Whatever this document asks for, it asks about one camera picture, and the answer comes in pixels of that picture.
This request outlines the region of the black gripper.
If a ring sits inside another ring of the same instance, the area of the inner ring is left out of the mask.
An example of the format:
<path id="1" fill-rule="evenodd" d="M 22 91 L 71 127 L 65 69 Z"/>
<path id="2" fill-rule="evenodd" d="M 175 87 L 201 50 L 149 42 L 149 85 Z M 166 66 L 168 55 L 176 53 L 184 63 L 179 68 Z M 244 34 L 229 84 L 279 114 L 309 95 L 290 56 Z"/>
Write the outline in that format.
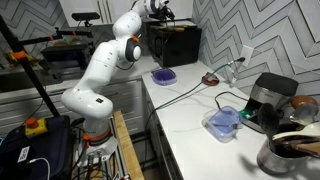
<path id="1" fill-rule="evenodd" d="M 168 6 L 164 6 L 154 15 L 154 17 L 160 20 L 166 20 L 167 18 L 173 20 L 175 15 Z"/>

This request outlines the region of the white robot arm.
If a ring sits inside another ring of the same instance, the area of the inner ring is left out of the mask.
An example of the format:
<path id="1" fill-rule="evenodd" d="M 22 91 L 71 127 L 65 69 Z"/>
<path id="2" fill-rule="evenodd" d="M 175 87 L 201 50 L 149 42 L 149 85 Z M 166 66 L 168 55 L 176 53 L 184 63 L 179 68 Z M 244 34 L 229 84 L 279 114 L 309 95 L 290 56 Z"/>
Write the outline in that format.
<path id="1" fill-rule="evenodd" d="M 136 0 L 114 23 L 115 39 L 98 45 L 80 81 L 62 94 L 63 105 L 85 119 L 85 140 L 99 140 L 109 133 L 113 103 L 97 91 L 110 82 L 119 59 L 129 62 L 140 59 L 141 48 L 134 34 L 142 26 L 141 18 L 159 13 L 168 3 L 169 0 Z"/>

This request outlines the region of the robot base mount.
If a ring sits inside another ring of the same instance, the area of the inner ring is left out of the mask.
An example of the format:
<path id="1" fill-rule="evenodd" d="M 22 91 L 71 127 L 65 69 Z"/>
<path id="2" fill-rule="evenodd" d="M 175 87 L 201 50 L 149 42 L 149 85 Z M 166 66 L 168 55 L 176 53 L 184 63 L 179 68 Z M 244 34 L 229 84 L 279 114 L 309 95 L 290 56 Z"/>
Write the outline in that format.
<path id="1" fill-rule="evenodd" d="M 93 163 L 107 161 L 118 147 L 118 140 L 109 133 L 101 142 L 96 141 L 87 134 L 83 136 L 83 142 L 80 147 L 84 146 L 84 154 L 80 157 L 79 166 L 86 166 L 88 164 L 88 157 L 93 156 Z"/>

